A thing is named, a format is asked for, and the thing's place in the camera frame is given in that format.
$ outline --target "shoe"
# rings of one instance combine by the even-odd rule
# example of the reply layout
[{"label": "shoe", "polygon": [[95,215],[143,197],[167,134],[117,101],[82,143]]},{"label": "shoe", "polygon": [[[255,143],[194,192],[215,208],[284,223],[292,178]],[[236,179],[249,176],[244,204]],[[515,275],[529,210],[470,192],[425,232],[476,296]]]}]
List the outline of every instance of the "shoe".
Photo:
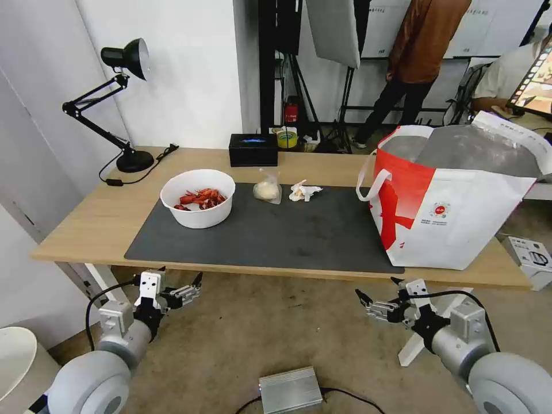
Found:
[{"label": "shoe", "polygon": [[360,143],[360,142],[356,141],[354,138],[351,139],[351,143],[352,143],[355,147],[357,147],[359,150],[363,150],[363,149],[365,149],[365,148],[368,146],[368,145],[366,145],[366,144],[363,144],[363,143]]}]

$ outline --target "person's arm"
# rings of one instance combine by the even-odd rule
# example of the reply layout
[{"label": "person's arm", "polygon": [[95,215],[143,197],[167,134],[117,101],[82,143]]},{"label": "person's arm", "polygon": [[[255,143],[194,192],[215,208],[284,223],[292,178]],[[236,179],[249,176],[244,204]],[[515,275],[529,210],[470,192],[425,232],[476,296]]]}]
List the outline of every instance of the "person's arm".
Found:
[{"label": "person's arm", "polygon": [[420,16],[422,2],[423,0],[412,0],[410,2],[410,6],[408,6],[407,13],[404,16],[401,28],[399,29],[395,39],[395,44],[389,54],[389,68],[387,70],[388,75],[392,76],[397,70],[397,66],[407,47],[407,44],[414,34],[417,23],[416,20]]},{"label": "person's arm", "polygon": [[475,98],[471,101],[471,108],[474,111],[481,111],[484,110],[486,112],[490,112],[492,110],[493,106],[499,106],[502,109],[506,109],[506,104],[508,103],[508,99],[501,99],[501,98]]},{"label": "person's arm", "polygon": [[498,98],[500,86],[500,62],[494,62],[476,87],[471,99],[474,111],[491,111],[493,106],[506,108],[508,99]]}]

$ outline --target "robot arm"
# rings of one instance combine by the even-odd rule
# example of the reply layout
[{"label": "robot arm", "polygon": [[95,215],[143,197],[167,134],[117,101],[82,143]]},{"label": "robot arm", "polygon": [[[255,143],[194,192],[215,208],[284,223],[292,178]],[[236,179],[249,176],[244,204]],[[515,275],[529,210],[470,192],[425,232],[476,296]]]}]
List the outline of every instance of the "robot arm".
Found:
[{"label": "robot arm", "polygon": [[135,309],[109,301],[99,309],[98,350],[67,363],[48,391],[50,414],[118,414],[127,401],[132,374],[145,355],[164,315],[200,295],[202,273],[179,289],[165,287],[164,271],[140,275]]},{"label": "robot arm", "polygon": [[552,407],[552,377],[528,359],[495,352],[489,343],[485,310],[465,301],[450,318],[435,313],[422,279],[392,278],[398,298],[374,302],[356,290],[366,314],[389,323],[401,323],[424,340],[443,365],[471,394],[481,414],[545,414]]}]

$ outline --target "black desk mat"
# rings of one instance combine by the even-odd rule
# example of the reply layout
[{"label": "black desk mat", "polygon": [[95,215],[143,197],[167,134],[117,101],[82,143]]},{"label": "black desk mat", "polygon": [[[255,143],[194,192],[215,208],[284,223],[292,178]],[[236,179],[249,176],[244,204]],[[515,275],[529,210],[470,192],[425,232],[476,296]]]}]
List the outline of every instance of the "black desk mat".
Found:
[{"label": "black desk mat", "polygon": [[253,184],[237,183],[232,211],[222,223],[188,229],[157,202],[125,258],[287,269],[372,273],[404,272],[391,265],[366,203],[350,187],[325,187],[310,202],[280,205],[253,197]]}]

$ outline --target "black pants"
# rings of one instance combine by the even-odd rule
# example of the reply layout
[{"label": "black pants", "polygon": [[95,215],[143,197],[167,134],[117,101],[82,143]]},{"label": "black pants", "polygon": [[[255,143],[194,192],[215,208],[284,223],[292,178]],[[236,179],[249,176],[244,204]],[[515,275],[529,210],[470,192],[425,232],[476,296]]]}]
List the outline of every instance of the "black pants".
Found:
[{"label": "black pants", "polygon": [[358,129],[355,141],[365,144],[404,95],[407,97],[404,100],[404,109],[399,125],[413,125],[434,82],[404,83],[398,79],[392,79],[375,102],[372,114]]}]

